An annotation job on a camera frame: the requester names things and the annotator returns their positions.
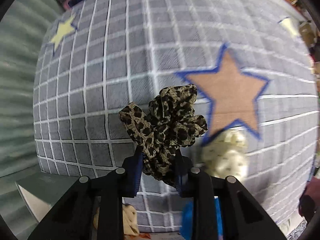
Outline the cream polka dot scrunchie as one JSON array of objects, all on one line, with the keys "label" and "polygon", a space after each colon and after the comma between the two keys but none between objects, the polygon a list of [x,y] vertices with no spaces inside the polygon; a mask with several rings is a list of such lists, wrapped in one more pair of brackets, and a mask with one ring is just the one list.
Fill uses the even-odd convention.
[{"label": "cream polka dot scrunchie", "polygon": [[204,171],[212,177],[234,176],[242,182],[248,174],[246,150],[247,140],[243,133],[236,129],[225,130],[202,148]]}]

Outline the blue cloth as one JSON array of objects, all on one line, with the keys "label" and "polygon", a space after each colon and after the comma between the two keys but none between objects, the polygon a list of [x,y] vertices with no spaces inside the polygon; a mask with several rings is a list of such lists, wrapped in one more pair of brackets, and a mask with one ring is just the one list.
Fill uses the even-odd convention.
[{"label": "blue cloth", "polygon": [[[222,228],[222,218],[221,209],[218,196],[214,197],[215,208],[216,208],[216,218],[217,218],[217,234],[218,239],[223,239],[223,228]],[[188,202],[182,213],[182,227],[180,228],[180,234],[186,240],[191,240],[193,225],[193,202]]]}]

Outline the leopard print scrunchie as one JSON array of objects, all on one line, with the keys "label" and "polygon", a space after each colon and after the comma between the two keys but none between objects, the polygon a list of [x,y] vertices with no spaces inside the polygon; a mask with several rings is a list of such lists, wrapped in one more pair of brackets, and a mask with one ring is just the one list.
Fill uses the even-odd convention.
[{"label": "leopard print scrunchie", "polygon": [[143,172],[172,187],[180,148],[195,144],[208,129],[205,117],[195,114],[196,99],[195,85],[171,86],[149,102],[148,113],[134,102],[119,112],[128,135],[143,152]]}]

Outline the beige knitted soft item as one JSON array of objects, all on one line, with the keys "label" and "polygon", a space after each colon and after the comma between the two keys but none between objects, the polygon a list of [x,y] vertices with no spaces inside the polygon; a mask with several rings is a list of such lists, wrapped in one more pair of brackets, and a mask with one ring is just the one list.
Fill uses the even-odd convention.
[{"label": "beige knitted soft item", "polygon": [[122,205],[124,235],[139,236],[137,211],[130,204]]}]

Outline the white open storage box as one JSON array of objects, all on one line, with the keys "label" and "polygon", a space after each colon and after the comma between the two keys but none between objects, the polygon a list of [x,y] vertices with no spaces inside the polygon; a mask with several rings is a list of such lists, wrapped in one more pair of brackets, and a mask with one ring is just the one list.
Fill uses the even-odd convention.
[{"label": "white open storage box", "polygon": [[16,181],[16,186],[28,210],[40,222],[77,180],[77,177],[37,172]]}]

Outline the grey checked star tablecloth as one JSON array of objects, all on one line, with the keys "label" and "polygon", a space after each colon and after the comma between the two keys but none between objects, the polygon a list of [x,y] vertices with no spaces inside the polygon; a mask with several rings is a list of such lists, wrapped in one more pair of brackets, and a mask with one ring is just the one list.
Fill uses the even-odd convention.
[{"label": "grey checked star tablecloth", "polygon": [[133,155],[118,113],[144,111],[178,72],[207,74],[223,45],[243,72],[266,77],[245,187],[280,224],[297,209],[317,144],[318,96],[308,49],[271,0],[81,0],[48,28],[33,114],[43,172],[102,177]]}]

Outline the green corrugated sofa cover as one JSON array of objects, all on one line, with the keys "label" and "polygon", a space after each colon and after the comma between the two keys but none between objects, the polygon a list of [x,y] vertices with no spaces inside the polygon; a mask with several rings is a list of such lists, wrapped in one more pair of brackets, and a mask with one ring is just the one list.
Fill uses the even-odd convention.
[{"label": "green corrugated sofa cover", "polygon": [[18,239],[36,226],[16,187],[40,171],[33,129],[36,64],[47,28],[62,12],[56,0],[14,0],[1,19],[1,217]]}]

